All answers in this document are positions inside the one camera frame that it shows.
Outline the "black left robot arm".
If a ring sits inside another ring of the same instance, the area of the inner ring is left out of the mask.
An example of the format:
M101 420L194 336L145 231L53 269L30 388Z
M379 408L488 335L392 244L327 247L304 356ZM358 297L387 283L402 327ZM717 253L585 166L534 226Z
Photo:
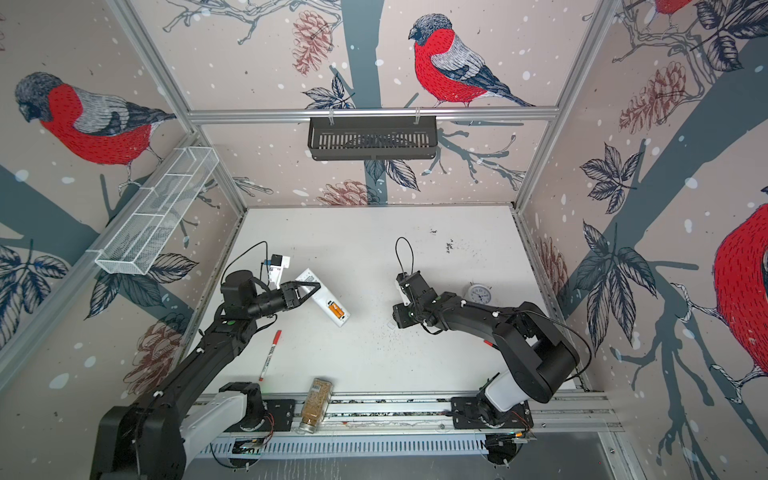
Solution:
M223 301L195 350L153 390L100 420L91 478L182 478L206 445L260 408L260 388L226 390L191 414L194 403L261 331L260 319L300 307L320 288L317 282L289 281L271 289L248 270L227 275L220 287Z

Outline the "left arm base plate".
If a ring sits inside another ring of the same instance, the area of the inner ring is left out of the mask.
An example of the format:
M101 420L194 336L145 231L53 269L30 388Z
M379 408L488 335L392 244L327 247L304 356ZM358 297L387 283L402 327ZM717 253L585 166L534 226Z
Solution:
M247 413L227 433L289 432L292 429L296 401L293 399L267 399L262 403L262 412Z

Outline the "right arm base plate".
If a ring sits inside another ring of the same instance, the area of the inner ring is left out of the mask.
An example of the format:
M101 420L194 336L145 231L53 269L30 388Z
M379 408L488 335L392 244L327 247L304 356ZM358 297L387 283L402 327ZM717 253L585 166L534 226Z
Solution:
M527 402L515 404L507 411L498 410L478 397L452 397L450 416L456 430L519 429L530 430L534 423Z

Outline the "orange AAA battery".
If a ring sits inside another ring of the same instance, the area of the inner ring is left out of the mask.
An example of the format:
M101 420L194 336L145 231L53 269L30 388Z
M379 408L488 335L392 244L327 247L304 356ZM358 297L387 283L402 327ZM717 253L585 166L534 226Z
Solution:
M346 318L344 310L335 302L330 302L328 308L337 319L344 320Z

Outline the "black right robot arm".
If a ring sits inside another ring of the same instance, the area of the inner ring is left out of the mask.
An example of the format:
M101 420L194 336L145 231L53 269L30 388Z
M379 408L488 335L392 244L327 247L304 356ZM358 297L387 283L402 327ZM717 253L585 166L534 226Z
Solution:
M517 420L530 424L517 410L529 400L549 402L580 363L576 347L544 312L531 302L495 307L453 292L437 293L419 271L401 272L396 283L402 301L393 306L399 329L419 325L431 335L461 332L489 343L506 370L480 388L464 417L491 429Z

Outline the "white remote control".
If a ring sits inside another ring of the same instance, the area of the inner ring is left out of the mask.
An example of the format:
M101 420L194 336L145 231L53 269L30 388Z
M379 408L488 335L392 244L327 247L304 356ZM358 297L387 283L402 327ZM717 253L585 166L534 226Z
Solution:
M343 327L347 320L350 318L349 311L341 304L338 298L327 288L327 286L319 279L319 277L309 268L305 269L300 275L296 277L297 281L318 282L321 285L321 289L311 298L323 312L338 326ZM345 312L346 318L344 320L337 319L329 310L328 304L335 302Z

